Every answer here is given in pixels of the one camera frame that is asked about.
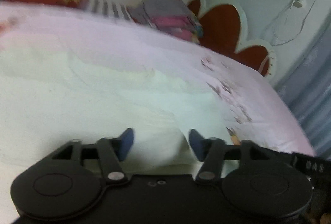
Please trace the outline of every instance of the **white bed sheet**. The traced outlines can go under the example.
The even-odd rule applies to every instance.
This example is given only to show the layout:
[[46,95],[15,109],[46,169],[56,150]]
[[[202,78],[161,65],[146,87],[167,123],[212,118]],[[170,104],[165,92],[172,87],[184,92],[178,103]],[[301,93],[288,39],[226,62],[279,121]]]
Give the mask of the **white bed sheet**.
[[[146,120],[143,116],[127,122],[136,124],[138,137],[139,130],[152,128],[153,122],[158,125],[160,115],[164,113],[161,127],[155,132],[163,138],[162,134],[173,133],[172,138],[176,137],[174,148],[185,140],[182,133],[187,135],[190,128],[197,128],[206,137],[219,137],[229,142],[226,126],[233,128],[240,139],[249,139],[261,146],[314,154],[297,121],[272,87],[259,73],[230,58],[134,23],[76,10],[2,3],[0,14],[1,20],[14,16],[19,21],[0,37],[3,50],[0,53],[0,63],[3,64],[0,79],[3,89],[7,89],[2,93],[1,104],[0,168],[4,184],[0,192],[6,197],[1,200],[4,207],[1,206],[6,208],[1,213],[7,214],[7,219],[13,217],[12,205],[5,205],[10,199],[10,182],[23,169],[77,135],[83,136],[87,142],[94,142],[104,136],[116,136],[130,127],[123,122],[116,122],[116,126],[105,125],[106,116],[98,124],[100,115],[97,111],[103,107],[100,104],[93,106],[94,117],[89,113],[89,120],[94,119],[94,123],[82,124],[75,122],[75,118],[61,123],[63,115],[55,118],[54,124],[49,123],[54,117],[51,111],[56,108],[79,119],[79,107],[72,108],[70,101],[76,99],[76,103],[82,103],[93,97],[90,103],[97,103],[95,96],[107,95],[109,92],[105,88],[111,87],[109,78],[114,79],[117,74],[145,76],[145,87],[142,86],[144,83],[134,84],[134,87],[123,84],[113,89],[118,99],[133,109],[133,118],[141,113],[141,107],[147,109],[147,115],[153,115],[145,125],[141,123]],[[34,92],[41,91],[43,94],[33,100]],[[59,92],[65,97],[50,108],[50,99],[57,99]],[[160,96],[171,102],[162,102]],[[114,96],[112,98],[101,98],[101,103],[120,103]],[[43,109],[37,105],[40,103],[45,103]],[[44,117],[48,124],[40,126],[40,117]],[[14,132],[19,134],[15,139]],[[181,157],[176,163],[192,161],[185,152]],[[165,159],[160,162],[162,165],[172,163]]]

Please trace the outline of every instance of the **curtain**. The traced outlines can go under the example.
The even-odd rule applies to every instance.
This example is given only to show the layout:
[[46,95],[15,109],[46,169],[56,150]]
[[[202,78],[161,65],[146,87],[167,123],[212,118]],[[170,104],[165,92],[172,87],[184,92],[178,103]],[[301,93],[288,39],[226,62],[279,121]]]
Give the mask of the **curtain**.
[[331,27],[276,90],[317,155],[331,160]]

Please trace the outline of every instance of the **electrical cord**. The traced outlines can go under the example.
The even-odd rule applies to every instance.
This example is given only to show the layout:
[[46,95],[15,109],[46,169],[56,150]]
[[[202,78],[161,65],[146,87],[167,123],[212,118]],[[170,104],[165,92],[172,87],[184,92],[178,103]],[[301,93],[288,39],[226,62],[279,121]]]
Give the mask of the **electrical cord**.
[[262,73],[263,68],[264,68],[265,64],[267,63],[268,59],[269,59],[269,54],[266,55],[265,58],[263,59],[261,65],[259,67],[259,70],[258,70],[259,73]]
[[[291,4],[289,4],[287,7],[285,7],[285,8],[283,9],[283,11],[280,12],[280,14],[277,16],[277,18],[275,19],[275,21],[281,16],[281,14],[283,14],[285,11],[287,11],[288,8],[289,8],[289,13],[290,13],[290,11],[291,11],[291,9],[292,9],[292,7],[293,7],[295,1],[296,1],[296,0],[293,0]],[[309,10],[308,10],[308,13],[306,14],[306,16],[304,17],[304,19],[302,20],[302,24],[301,24],[300,31],[299,31],[299,32],[298,32],[293,38],[291,38],[291,39],[289,39],[289,40],[282,40],[282,39],[280,39],[280,38],[278,37],[278,35],[276,34],[276,32],[275,32],[275,29],[274,29],[274,23],[273,23],[273,25],[272,25],[272,31],[273,31],[274,36],[275,36],[278,40],[282,41],[283,43],[280,43],[280,44],[271,44],[271,45],[272,45],[272,46],[285,45],[285,44],[287,44],[287,43],[293,41],[295,38],[297,38],[298,35],[302,32],[303,27],[304,27],[305,22],[306,22],[306,19],[307,19],[308,15],[310,14],[310,12],[311,12],[311,10],[312,10],[312,8],[313,8],[313,6],[314,6],[314,4],[315,4],[316,1],[317,1],[317,0],[314,0],[314,1],[313,1],[311,7],[310,7]],[[287,18],[288,18],[288,16],[289,16],[289,13],[288,13],[287,16],[286,16],[286,19],[285,19],[284,25],[285,25],[285,23],[287,22]]]

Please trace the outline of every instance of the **pink blanket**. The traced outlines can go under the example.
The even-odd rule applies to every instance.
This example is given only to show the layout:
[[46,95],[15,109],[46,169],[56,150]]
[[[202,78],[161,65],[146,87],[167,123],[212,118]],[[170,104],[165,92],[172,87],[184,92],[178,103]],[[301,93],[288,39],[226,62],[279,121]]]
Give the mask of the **pink blanket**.
[[75,42],[49,49],[124,70],[155,68],[213,90],[225,125],[239,139],[279,151],[314,154],[299,124],[263,77],[253,69],[198,45],[113,18],[64,8],[0,5],[3,21],[15,17],[6,36],[54,34]]

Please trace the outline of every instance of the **black device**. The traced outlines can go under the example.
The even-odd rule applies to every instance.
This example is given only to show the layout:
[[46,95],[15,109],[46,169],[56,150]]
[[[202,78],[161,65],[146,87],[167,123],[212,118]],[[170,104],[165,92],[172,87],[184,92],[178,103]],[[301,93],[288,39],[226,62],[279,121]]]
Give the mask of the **black device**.
[[[11,186],[15,224],[308,223],[302,213],[314,184],[331,175],[331,162],[319,158],[251,141],[226,145],[195,130],[189,143],[203,162],[195,179],[127,175],[120,161],[133,141],[132,129],[92,145],[72,140],[27,169]],[[224,160],[239,160],[239,168],[221,178]]]

